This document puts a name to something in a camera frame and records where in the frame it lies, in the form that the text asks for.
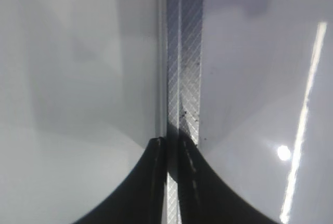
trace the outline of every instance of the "diagonal hatched pattern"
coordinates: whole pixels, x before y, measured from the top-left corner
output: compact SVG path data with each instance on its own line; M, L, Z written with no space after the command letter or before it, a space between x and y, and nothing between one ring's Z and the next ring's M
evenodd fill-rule
M166 0L168 122L199 139L203 0ZM168 175L167 222L181 223L177 184Z
M168 123L179 127L178 60L180 58L180 0L166 0L167 56L168 56ZM167 178L167 223L177 223L177 183L168 173Z
M182 0L180 95L183 111L180 128L199 141L201 31L203 0Z

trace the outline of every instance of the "glossy white paint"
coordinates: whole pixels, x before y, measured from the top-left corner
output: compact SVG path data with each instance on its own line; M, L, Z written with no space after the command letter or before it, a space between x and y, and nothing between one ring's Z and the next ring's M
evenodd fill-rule
M157 0L0 0L0 223L72 223L157 129Z
M330 223L331 0L205 0L204 6L205 158L275 221Z

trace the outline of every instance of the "silver strip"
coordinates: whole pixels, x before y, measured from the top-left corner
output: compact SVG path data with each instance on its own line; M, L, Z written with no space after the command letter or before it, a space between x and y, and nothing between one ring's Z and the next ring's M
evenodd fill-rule
M187 132L196 144L199 141L202 4L203 0L166 0L168 123ZM168 224L181 223L177 184L169 174L166 211Z

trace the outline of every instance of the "reflective surface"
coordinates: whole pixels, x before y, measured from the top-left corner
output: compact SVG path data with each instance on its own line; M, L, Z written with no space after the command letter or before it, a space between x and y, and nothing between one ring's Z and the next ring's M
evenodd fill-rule
M205 0L200 148L283 223L333 217L331 0Z
M157 0L0 0L0 223L66 224L157 116Z

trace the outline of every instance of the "white surface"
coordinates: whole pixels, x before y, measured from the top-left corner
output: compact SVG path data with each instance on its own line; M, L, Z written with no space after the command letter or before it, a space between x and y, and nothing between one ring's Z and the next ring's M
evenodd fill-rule
M204 6L205 158L274 220L330 223L331 0L205 0ZM290 159L279 158L281 146Z
M64 224L156 135L157 0L0 0L0 223Z

